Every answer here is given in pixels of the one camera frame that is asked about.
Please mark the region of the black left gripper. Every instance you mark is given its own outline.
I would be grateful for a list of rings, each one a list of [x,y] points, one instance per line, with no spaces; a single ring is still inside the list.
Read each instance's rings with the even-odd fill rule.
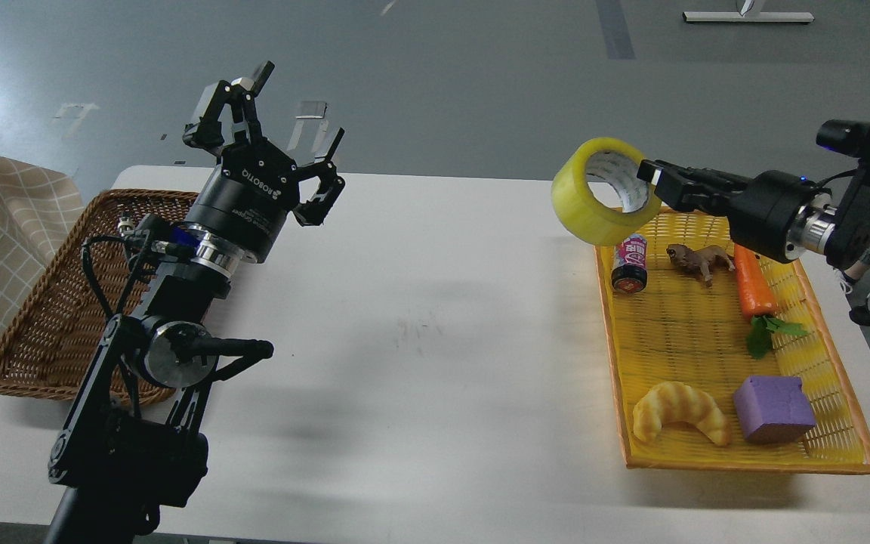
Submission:
[[[310,199],[298,204],[297,188],[281,183],[296,162],[266,139],[255,106],[275,68],[267,61],[249,77],[208,84],[182,134],[184,145],[218,158],[191,206],[191,221],[238,246],[254,263],[266,261],[293,206],[300,226],[321,226],[346,187],[334,163],[345,134],[341,127],[325,135],[310,164],[295,170],[298,184],[318,180]]]

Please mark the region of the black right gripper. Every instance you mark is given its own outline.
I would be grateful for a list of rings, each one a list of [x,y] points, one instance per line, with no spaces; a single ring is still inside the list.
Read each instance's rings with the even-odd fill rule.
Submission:
[[[806,251],[824,255],[835,230],[831,189],[779,170],[752,179],[643,159],[637,176],[677,212],[727,218],[735,244],[780,263],[796,261]]]

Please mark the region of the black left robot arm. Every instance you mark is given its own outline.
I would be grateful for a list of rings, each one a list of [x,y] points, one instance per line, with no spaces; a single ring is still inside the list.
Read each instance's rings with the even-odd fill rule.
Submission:
[[[345,186],[334,164],[342,128],[304,165],[263,134],[256,100],[273,71],[268,61],[205,88],[183,141],[215,166],[182,221],[121,217],[117,233],[82,244],[106,329],[52,447],[48,477],[65,492],[45,542],[154,533],[160,509],[186,506],[207,473],[211,387],[275,352],[203,323],[239,264],[266,261],[287,217],[320,226]]]

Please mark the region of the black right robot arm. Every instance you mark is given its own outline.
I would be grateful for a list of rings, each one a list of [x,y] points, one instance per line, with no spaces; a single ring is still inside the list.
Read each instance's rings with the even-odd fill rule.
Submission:
[[[816,141],[857,161],[836,206],[825,182],[779,170],[748,178],[644,159],[637,176],[677,212],[725,217],[732,241],[763,257],[789,263],[811,251],[845,269],[870,248],[870,122],[826,121]],[[865,309],[870,314],[870,293]]]

